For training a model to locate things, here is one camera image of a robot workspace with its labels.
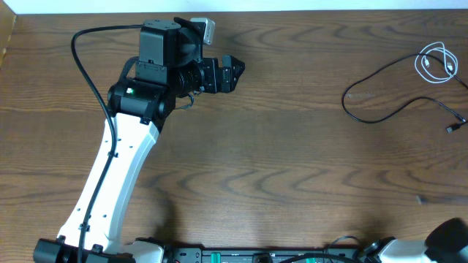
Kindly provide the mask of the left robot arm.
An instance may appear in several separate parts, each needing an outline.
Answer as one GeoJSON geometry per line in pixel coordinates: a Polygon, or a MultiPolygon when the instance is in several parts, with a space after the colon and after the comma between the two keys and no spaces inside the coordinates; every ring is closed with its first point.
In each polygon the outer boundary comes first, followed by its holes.
{"type": "Polygon", "coordinates": [[[245,65],[233,56],[206,58],[209,18],[147,20],[137,25],[139,53],[129,58],[106,97],[99,152],[80,198],[54,240],[41,239],[36,262],[166,262],[148,238],[124,245],[121,230],[141,167],[179,98],[234,91],[245,65]]]}

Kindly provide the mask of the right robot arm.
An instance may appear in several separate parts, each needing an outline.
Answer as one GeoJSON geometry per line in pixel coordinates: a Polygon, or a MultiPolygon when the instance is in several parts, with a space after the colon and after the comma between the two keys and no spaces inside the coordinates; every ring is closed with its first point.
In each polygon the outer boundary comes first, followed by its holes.
{"type": "Polygon", "coordinates": [[[433,230],[425,240],[386,237],[363,249],[358,260],[365,263],[467,263],[467,223],[452,218],[433,230]]]}

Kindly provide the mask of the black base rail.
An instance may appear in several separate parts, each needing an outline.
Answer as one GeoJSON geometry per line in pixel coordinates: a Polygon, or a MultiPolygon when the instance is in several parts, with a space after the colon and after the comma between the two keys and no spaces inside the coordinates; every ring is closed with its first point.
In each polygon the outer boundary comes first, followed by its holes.
{"type": "Polygon", "coordinates": [[[178,263],[342,263],[366,262],[359,247],[208,247],[200,243],[163,242],[163,262],[178,263]]]}

